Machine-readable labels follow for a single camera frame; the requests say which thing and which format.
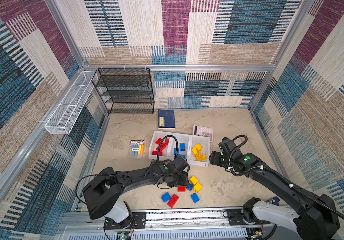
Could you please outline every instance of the blue notebook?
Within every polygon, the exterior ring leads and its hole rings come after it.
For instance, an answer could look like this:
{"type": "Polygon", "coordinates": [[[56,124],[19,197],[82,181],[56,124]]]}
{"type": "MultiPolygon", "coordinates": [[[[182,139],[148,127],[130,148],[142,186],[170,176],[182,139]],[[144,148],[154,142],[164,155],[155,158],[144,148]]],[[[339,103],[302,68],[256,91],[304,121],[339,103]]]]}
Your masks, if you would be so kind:
{"type": "Polygon", "coordinates": [[[159,109],[157,129],[175,129],[175,111],[159,109]]]}

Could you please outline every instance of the yellow lego brick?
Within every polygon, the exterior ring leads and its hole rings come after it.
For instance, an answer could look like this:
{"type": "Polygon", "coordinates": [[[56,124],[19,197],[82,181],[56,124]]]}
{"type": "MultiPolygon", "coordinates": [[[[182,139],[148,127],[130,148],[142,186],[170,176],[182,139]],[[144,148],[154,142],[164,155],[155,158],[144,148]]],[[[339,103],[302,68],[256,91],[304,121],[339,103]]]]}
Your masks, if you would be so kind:
{"type": "Polygon", "coordinates": [[[199,162],[201,160],[203,160],[203,155],[201,153],[197,154],[195,157],[196,157],[196,160],[199,161],[199,162]]]}
{"type": "Polygon", "coordinates": [[[194,157],[197,155],[197,149],[195,147],[192,148],[192,153],[193,153],[194,157]]]}
{"type": "Polygon", "coordinates": [[[203,147],[200,146],[200,144],[196,144],[196,145],[195,145],[195,148],[197,149],[197,152],[200,152],[200,151],[203,150],[203,147]]]}
{"type": "Polygon", "coordinates": [[[196,157],[197,161],[201,162],[201,161],[203,161],[205,159],[206,155],[205,154],[202,155],[201,153],[199,153],[195,157],[196,157]]]}
{"type": "Polygon", "coordinates": [[[194,186],[194,191],[195,193],[198,193],[201,189],[203,188],[203,186],[199,183],[197,183],[195,186],[194,186]]]}
{"type": "Polygon", "coordinates": [[[192,176],[189,181],[192,183],[192,185],[196,185],[198,183],[198,180],[195,176],[192,176]]]}

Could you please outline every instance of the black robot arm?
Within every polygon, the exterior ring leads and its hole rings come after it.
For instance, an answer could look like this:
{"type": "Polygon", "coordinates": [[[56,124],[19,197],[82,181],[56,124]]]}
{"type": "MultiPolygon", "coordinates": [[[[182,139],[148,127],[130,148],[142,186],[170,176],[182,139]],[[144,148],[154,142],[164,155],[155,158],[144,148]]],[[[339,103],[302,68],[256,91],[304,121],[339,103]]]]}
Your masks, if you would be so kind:
{"type": "Polygon", "coordinates": [[[133,171],[115,172],[112,167],[103,169],[83,188],[89,217],[97,219],[106,215],[121,194],[141,186],[163,182],[169,187],[188,185],[186,167],[189,167],[187,161],[179,156],[173,161],[152,160],[148,168],[133,171]]]}
{"type": "MultiPolygon", "coordinates": [[[[331,239],[340,227],[338,216],[344,219],[344,215],[336,211],[333,199],[325,194],[318,196],[302,189],[251,153],[243,155],[239,148],[246,140],[244,135],[234,139],[224,137],[219,143],[221,152],[211,153],[210,164],[224,167],[235,176],[250,177],[283,199],[299,215],[293,222],[304,240],[331,239]],[[245,141],[236,146],[234,140],[239,137],[244,137],[245,141]]],[[[256,221],[252,208],[259,200],[252,198],[243,206],[245,219],[256,221]]]]}

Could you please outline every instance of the patterned wall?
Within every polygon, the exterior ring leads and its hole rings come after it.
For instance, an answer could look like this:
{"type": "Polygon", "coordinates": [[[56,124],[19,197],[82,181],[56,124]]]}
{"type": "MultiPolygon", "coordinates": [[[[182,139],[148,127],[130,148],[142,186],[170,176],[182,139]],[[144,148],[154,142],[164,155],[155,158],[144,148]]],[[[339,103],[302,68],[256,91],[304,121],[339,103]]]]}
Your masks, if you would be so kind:
{"type": "Polygon", "coordinates": [[[344,0],[316,0],[300,28],[254,114],[285,175],[344,213],[344,0]]]}
{"type": "Polygon", "coordinates": [[[246,108],[266,72],[155,71],[155,108],[246,108]]]}
{"type": "MultiPolygon", "coordinates": [[[[300,0],[58,0],[58,4],[90,65],[270,64],[300,0]]],[[[151,74],[156,82],[155,108],[248,107],[261,82],[256,72],[151,74]]]]}
{"type": "Polygon", "coordinates": [[[77,69],[44,0],[0,0],[0,174],[77,69]]]}
{"type": "Polygon", "coordinates": [[[0,204],[0,239],[53,239],[71,211],[104,113],[91,93],[69,135],[46,133],[0,204]]]}
{"type": "Polygon", "coordinates": [[[91,65],[269,64],[301,0],[59,0],[91,65]]]}

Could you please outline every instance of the red wire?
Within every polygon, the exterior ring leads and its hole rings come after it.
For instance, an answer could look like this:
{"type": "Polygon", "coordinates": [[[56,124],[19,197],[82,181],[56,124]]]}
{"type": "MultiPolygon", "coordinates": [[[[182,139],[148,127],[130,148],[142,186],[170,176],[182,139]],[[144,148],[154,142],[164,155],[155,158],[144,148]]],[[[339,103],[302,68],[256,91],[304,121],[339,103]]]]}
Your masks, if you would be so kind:
{"type": "Polygon", "coordinates": [[[133,220],[133,224],[132,224],[132,227],[131,227],[131,229],[129,230],[129,232],[132,231],[132,228],[133,228],[133,231],[135,231],[135,224],[136,224],[136,219],[133,220]]]}
{"type": "Polygon", "coordinates": [[[260,224],[261,224],[261,234],[263,234],[263,222],[260,220],[260,224]]]}

